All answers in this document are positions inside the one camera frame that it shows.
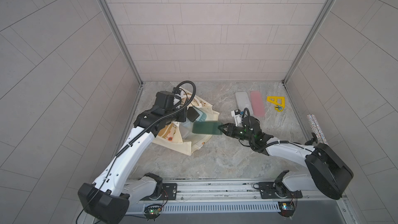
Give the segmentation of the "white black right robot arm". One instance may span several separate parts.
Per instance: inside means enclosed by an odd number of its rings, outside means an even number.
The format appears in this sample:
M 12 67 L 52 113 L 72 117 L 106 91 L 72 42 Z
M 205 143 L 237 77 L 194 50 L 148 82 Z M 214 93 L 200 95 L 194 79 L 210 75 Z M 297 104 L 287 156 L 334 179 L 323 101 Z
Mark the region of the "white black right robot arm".
M 271 188 L 279 198 L 292 197 L 299 191 L 320 191 L 326 197 L 338 200 L 353 179 L 353 171 L 331 149 L 323 143 L 302 145 L 283 141 L 264 133 L 258 119 L 247 116 L 242 126 L 222 124 L 218 130 L 224 135 L 247 141 L 248 147 L 266 156 L 280 157 L 305 167 L 302 173 L 281 172 Z

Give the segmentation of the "floral canvas tote bag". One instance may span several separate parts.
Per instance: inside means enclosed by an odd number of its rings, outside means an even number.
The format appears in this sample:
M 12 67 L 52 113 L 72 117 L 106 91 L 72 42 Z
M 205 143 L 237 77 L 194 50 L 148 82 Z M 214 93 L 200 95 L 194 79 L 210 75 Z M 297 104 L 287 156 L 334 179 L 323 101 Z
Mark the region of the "floral canvas tote bag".
M 219 112 L 213 110 L 212 105 L 201 97 L 195 96 L 188 107 L 192 106 L 207 114 L 206 121 L 218 121 Z M 152 142 L 190 156 L 196 150 L 201 149 L 211 137 L 212 135 L 194 134 L 192 130 L 182 126 L 178 127 L 175 122 L 172 122 L 163 128 Z

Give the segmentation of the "dark green pencil case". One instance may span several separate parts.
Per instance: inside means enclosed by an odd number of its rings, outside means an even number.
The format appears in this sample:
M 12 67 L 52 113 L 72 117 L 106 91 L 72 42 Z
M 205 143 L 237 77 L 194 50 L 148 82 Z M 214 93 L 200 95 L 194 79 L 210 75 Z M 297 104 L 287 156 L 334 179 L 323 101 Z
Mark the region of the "dark green pencil case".
M 219 129 L 223 123 L 218 121 L 196 121 L 192 127 L 192 133 L 204 134 L 204 135 L 223 135 L 223 132 Z

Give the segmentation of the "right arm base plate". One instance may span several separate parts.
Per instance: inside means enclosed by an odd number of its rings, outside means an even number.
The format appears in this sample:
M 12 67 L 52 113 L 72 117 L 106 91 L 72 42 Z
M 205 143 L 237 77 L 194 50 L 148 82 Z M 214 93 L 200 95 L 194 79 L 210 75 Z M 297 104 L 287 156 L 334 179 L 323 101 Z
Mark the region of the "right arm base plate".
M 260 192 L 262 199 L 301 199 L 301 191 L 290 191 L 283 183 L 259 182 L 253 185 Z

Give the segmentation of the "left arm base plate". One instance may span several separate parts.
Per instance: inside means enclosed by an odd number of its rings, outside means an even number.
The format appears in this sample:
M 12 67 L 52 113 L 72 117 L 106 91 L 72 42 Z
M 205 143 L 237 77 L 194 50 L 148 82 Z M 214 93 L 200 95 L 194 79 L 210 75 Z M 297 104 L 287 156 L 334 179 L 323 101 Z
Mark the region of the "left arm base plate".
M 159 195 L 148 196 L 143 198 L 143 200 L 146 201 L 176 200 L 177 186 L 178 185 L 176 183 L 163 183 Z

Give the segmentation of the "pink pencil case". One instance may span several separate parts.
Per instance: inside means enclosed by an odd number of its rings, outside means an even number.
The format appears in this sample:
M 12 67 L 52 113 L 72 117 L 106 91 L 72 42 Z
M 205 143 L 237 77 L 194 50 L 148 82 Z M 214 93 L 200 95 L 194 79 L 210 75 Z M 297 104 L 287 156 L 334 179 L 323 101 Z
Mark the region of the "pink pencil case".
M 257 117 L 265 117 L 265 107 L 263 103 L 262 94 L 260 91 L 250 92 L 251 105 L 253 114 Z

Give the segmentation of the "white grey pencil case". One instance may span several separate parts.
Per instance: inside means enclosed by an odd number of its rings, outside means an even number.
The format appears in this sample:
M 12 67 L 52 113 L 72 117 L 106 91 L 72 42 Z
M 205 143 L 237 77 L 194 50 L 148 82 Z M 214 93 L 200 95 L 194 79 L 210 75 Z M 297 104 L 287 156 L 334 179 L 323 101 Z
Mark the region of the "white grey pencil case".
M 248 93 L 247 92 L 236 92 L 235 97 L 236 97 L 237 106 L 238 106 L 238 109 L 240 110 L 240 112 L 242 113 L 244 111 L 244 109 L 247 108 L 249 110 L 249 113 L 252 115 L 253 109 L 252 109 L 252 104 L 249 99 Z

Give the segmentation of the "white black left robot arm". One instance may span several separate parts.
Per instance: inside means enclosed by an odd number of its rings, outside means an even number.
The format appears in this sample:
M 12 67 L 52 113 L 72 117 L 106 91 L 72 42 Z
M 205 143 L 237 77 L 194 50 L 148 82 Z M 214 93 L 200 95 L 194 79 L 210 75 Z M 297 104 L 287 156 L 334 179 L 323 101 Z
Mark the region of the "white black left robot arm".
M 129 206 L 145 197 L 157 200 L 163 196 L 163 179 L 147 173 L 124 193 L 124 186 L 137 161 L 158 133 L 172 122 L 185 122 L 189 105 L 194 100 L 177 86 L 172 92 L 160 91 L 155 104 L 139 114 L 122 148 L 93 183 L 78 190 L 83 211 L 105 224 L 118 224 Z

